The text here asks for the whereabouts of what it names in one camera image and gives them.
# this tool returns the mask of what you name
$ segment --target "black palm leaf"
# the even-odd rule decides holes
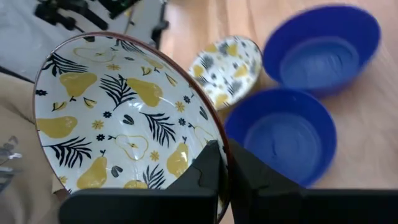
[[[159,164],[156,165],[155,169],[153,169],[151,173],[149,173],[149,166],[147,166],[146,173],[142,173],[142,177],[144,178],[144,182],[147,184],[148,189],[160,189],[160,186],[166,181],[164,179],[163,169],[156,172],[158,166]]]
[[[119,45],[125,51],[128,51],[128,52],[139,52],[139,53],[144,54],[144,52],[141,49],[139,49],[136,45],[134,45],[133,43],[130,43],[128,41],[116,39],[115,47],[119,47]]]
[[[53,53],[42,70],[47,70],[52,66],[52,75],[57,76],[65,72],[87,72],[87,66],[79,65],[76,62],[65,59],[56,53]]]
[[[241,81],[233,81],[231,84],[228,84],[228,92],[231,94],[231,96],[233,96],[237,91],[241,89],[241,87]]]
[[[175,142],[174,138],[175,132],[173,131],[173,129],[170,128],[174,124],[166,122],[170,117],[163,117],[164,113],[159,113],[159,114],[142,113],[142,114],[145,115],[145,117],[148,120],[149,129],[152,132],[152,137],[154,138],[154,140],[159,142],[161,146],[163,146],[164,141],[167,140],[167,147],[169,147],[169,141],[170,141],[169,137],[171,137]]]
[[[91,142],[82,143],[85,139],[86,138],[79,139],[79,137],[76,137],[60,144],[43,147],[51,147],[54,150],[55,157],[59,160],[60,166],[63,165],[68,168],[73,168],[75,162],[79,160],[79,167],[81,167],[83,155],[91,159],[91,149],[85,147],[91,144]]]
[[[205,86],[209,81],[205,77],[196,77],[195,80],[199,83],[201,86]]]
[[[203,66],[203,68],[205,68],[206,70],[209,70],[213,66],[214,61],[210,56],[205,55],[200,60],[200,63]]]
[[[106,94],[114,101],[115,107],[113,110],[129,100],[135,99],[135,97],[132,95],[137,93],[134,93],[131,90],[126,83],[126,79],[124,79],[121,75],[119,75],[118,79],[110,75],[106,76],[109,77],[109,79],[100,78],[101,85],[99,87],[105,90]]]
[[[226,56],[228,54],[227,51],[226,51],[227,49],[228,49],[228,44],[227,43],[223,43],[223,44],[221,44],[218,47],[218,51],[224,56]]]

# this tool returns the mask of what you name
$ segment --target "wooden table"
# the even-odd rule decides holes
[[[299,10],[343,2],[379,21],[382,41],[355,83],[323,100],[338,132],[333,165],[319,188],[398,188],[398,1],[396,0],[169,0],[161,50],[183,68],[210,42],[227,35],[252,38],[263,48],[271,32]],[[275,85],[265,73],[254,91]],[[220,112],[225,119],[228,111]],[[222,223],[233,223],[231,210]]]

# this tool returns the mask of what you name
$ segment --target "blue bowl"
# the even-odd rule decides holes
[[[321,177],[335,155],[336,128],[329,112],[302,91],[281,88],[249,97],[231,112],[225,130],[303,187]]]
[[[323,6],[281,25],[268,40],[263,66],[282,86],[315,96],[333,95],[349,85],[375,53],[377,20],[353,6]]]

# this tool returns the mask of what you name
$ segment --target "beige fabric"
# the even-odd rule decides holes
[[[0,146],[14,145],[23,158],[3,166],[21,169],[0,192],[0,223],[56,223],[58,200],[53,172],[37,139],[32,113],[33,84],[0,73]],[[54,189],[59,182],[54,181]]]

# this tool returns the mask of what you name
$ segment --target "patterned bowl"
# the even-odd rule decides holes
[[[243,98],[262,68],[261,51],[252,40],[231,36],[210,44],[193,61],[188,73],[217,110]]]
[[[165,189],[212,139],[228,164],[224,129],[200,87],[124,35],[95,32],[59,45],[37,75],[34,111],[44,153],[70,192]],[[228,199],[220,204],[219,214]]]

